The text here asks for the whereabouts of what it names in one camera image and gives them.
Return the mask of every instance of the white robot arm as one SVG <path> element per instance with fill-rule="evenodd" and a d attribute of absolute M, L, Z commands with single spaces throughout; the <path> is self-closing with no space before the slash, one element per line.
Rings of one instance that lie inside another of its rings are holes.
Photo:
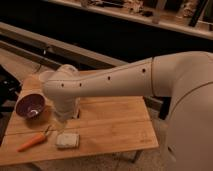
<path fill-rule="evenodd" d="M 77 97 L 172 97 L 166 136 L 167 171 L 213 169 L 213 54 L 185 52 L 78 76 L 64 65 L 43 84 L 59 115 Z"/>

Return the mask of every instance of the purple bowl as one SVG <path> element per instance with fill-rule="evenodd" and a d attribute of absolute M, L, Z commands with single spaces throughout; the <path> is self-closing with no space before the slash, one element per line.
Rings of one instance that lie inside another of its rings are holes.
<path fill-rule="evenodd" d="M 32 118 L 44 110 L 45 99 L 40 94 L 29 94 L 18 101 L 16 113 L 24 118 Z"/>

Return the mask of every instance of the wooden tabletop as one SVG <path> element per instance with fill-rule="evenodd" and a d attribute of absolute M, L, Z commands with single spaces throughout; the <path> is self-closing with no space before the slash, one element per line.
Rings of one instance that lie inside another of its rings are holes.
<path fill-rule="evenodd" d="M 42 94 L 38 75 L 26 78 L 19 99 L 31 93 Z M 25 120 L 13 112 L 0 147 L 0 165 L 158 147 L 142 97 L 96 97 L 81 98 L 80 118 L 69 120 L 66 126 L 65 132 L 80 135 L 78 148 L 58 150 L 55 146 L 57 131 L 53 129 L 45 143 L 17 152 L 22 143 L 51 123 L 51 106 L 51 101 L 46 99 L 44 112 L 32 120 Z"/>

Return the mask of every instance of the orange carrot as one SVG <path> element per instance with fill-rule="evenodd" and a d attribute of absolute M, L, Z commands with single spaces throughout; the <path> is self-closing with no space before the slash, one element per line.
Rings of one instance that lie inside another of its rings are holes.
<path fill-rule="evenodd" d="M 22 144 L 18 149 L 17 151 L 18 152 L 21 152 L 21 151 L 24 151 L 36 144 L 39 144 L 39 143 L 42 143 L 44 142 L 45 140 L 47 139 L 47 136 L 45 133 L 39 133 L 39 134 L 36 134 L 34 137 L 32 137 L 30 140 L 28 140 L 27 142 L 25 142 L 24 144 Z"/>

